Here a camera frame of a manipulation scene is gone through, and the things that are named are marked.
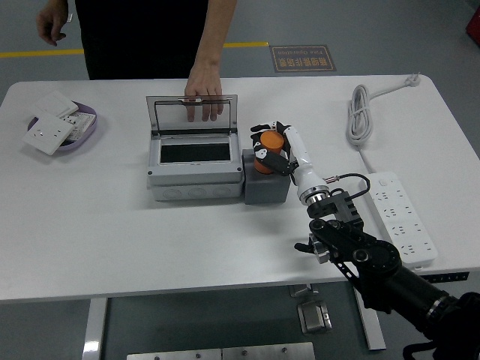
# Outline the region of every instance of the white table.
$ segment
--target white table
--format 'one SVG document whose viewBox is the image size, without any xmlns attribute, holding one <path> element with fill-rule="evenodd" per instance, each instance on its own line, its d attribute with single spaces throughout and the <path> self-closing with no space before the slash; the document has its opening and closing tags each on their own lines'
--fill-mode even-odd
<svg viewBox="0 0 480 360">
<path fill-rule="evenodd" d="M 294 125 L 322 177 L 366 173 L 345 139 L 347 102 L 405 76 L 224 79 L 238 95 L 242 147 L 250 127 Z M 308 238 L 290 188 L 281 205 L 241 199 L 155 202 L 146 188 L 147 95 L 181 95 L 184 80 L 20 82 L 0 108 L 0 302 L 344 280 L 293 249 Z M 28 105 L 59 90 L 94 108 L 98 128 L 77 150 L 48 156 L 22 142 Z M 376 171 L 397 173 L 439 256 L 423 274 L 480 269 L 480 161 L 425 76 L 372 101 L 365 147 Z M 351 194 L 356 180 L 340 186 Z M 365 201 L 355 201 L 378 236 Z"/>
</svg>

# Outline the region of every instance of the transparent lid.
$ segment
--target transparent lid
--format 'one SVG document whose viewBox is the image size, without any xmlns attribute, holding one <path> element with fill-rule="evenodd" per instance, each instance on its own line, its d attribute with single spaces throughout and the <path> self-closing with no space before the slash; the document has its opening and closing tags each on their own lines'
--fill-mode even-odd
<svg viewBox="0 0 480 360">
<path fill-rule="evenodd" d="M 237 95 L 147 96 L 152 134 L 237 131 Z"/>
</svg>

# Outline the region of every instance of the orange object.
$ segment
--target orange object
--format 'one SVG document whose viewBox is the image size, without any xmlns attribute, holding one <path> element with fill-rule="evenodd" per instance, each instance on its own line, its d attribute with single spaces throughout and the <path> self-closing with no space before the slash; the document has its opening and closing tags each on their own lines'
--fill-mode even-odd
<svg viewBox="0 0 480 360">
<path fill-rule="evenodd" d="M 276 154 L 280 154 L 282 148 L 284 147 L 284 137 L 277 131 L 268 130 L 264 131 L 260 136 L 260 142 L 265 147 L 265 149 Z M 253 165 L 255 166 L 256 171 L 262 174 L 272 174 L 268 167 L 263 166 L 257 159 L 254 160 Z"/>
</svg>

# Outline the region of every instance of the gray block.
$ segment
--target gray block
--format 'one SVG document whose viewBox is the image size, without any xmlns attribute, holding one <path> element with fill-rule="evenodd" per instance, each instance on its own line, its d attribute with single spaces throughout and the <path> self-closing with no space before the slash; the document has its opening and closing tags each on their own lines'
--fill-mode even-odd
<svg viewBox="0 0 480 360">
<path fill-rule="evenodd" d="M 278 174 L 262 174 L 254 167 L 254 150 L 242 152 L 245 174 L 245 204 L 285 203 L 290 177 Z"/>
</svg>

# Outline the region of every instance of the metal plate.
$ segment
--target metal plate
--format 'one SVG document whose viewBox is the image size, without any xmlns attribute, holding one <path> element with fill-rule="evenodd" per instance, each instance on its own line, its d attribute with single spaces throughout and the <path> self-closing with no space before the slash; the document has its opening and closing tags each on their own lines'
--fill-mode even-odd
<svg viewBox="0 0 480 360">
<path fill-rule="evenodd" d="M 152 352 L 149 354 L 134 354 L 127 360 L 222 360 L 221 349 L 204 349 L 172 352 Z"/>
<path fill-rule="evenodd" d="M 230 347 L 174 352 L 134 354 L 127 360 L 315 360 L 312 343 Z"/>
<path fill-rule="evenodd" d="M 223 349 L 223 360 L 315 360 L 315 354 L 312 343 L 285 343 Z"/>
</svg>

